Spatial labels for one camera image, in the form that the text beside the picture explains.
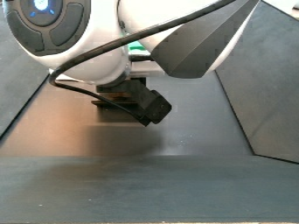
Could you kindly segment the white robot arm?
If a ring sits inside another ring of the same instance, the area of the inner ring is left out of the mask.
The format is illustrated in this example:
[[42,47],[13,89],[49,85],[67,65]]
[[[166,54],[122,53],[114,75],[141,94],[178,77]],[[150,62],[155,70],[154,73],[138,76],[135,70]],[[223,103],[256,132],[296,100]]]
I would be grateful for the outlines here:
[[111,41],[115,50],[65,73],[94,85],[127,77],[134,36],[175,78],[201,78],[227,58],[260,0],[3,0],[14,37],[49,68]]

